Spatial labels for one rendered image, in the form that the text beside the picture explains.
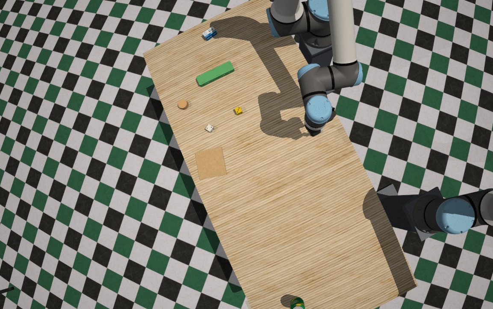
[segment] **orange round puck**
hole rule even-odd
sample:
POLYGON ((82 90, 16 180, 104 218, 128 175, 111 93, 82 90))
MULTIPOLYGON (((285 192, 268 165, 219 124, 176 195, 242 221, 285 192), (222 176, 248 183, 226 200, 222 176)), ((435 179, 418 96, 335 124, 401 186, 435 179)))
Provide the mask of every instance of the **orange round puck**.
POLYGON ((187 103, 187 101, 186 101, 186 100, 181 99, 181 100, 179 100, 179 101, 178 101, 178 107, 179 107, 180 109, 186 109, 186 108, 187 108, 187 106, 189 106, 189 104, 187 103))

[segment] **blue and white toy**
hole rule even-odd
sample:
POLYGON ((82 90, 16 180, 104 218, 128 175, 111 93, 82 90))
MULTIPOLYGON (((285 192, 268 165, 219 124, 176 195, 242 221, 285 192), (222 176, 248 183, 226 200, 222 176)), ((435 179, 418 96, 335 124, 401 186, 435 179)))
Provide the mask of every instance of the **blue and white toy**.
POLYGON ((210 27, 208 30, 203 32, 203 37, 208 41, 211 39, 214 35, 217 35, 217 32, 215 31, 214 27, 210 27))

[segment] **green rectangular bar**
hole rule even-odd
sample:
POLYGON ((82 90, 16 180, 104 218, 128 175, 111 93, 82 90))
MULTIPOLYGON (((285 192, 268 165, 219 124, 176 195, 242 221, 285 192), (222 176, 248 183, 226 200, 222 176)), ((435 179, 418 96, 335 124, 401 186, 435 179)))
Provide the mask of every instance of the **green rectangular bar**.
POLYGON ((233 68, 231 61, 227 61, 226 63, 219 65, 213 68, 212 70, 197 76, 197 83, 201 87, 205 86, 207 84, 210 84, 214 80, 217 80, 218 78, 226 76, 227 74, 233 72, 234 70, 235 68, 233 68))

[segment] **blue joint cap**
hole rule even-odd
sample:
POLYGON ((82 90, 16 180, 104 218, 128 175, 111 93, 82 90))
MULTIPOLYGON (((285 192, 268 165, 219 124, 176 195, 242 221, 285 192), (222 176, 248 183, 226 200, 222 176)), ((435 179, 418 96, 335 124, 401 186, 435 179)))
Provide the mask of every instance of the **blue joint cap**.
POLYGON ((315 67, 321 67, 317 63, 312 63, 312 64, 307 64, 304 65, 301 69, 298 70, 298 80, 302 77, 303 74, 305 74, 307 71, 315 68, 315 67))
POLYGON ((327 0, 307 0, 307 7, 313 16, 323 21, 329 21, 327 0))
POLYGON ((312 96, 305 105, 305 115, 313 123, 326 123, 332 116, 332 104, 325 96, 312 96))
POLYGON ((267 12, 267 20, 269 21, 269 28, 271 29, 271 35, 273 37, 281 37, 276 29, 275 29, 275 26, 273 26, 273 21, 271 20, 271 12, 270 12, 271 8, 267 8, 266 12, 267 12))
POLYGON ((439 206, 436 219, 446 233, 465 233, 473 226, 475 211, 468 201, 450 198, 439 206))
POLYGON ((357 80, 353 86, 357 86, 358 84, 360 84, 360 82, 363 81, 363 66, 360 64, 359 61, 357 61, 357 63, 359 64, 359 75, 357 76, 357 80))

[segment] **wood grain surface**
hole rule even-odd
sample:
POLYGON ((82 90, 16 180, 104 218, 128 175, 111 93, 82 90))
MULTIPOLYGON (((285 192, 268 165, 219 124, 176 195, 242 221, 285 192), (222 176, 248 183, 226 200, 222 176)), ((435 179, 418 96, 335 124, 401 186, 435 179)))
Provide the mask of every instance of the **wood grain surface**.
POLYGON ((270 5, 241 4, 145 61, 252 309, 289 306, 292 296, 307 309, 374 309, 417 283, 339 118, 316 137, 305 130, 297 71, 307 62, 291 36, 271 36, 270 5), (211 26, 218 33, 205 41, 211 26), (197 85, 226 61, 235 72, 197 85), (227 174, 199 179, 195 153, 217 147, 227 174))

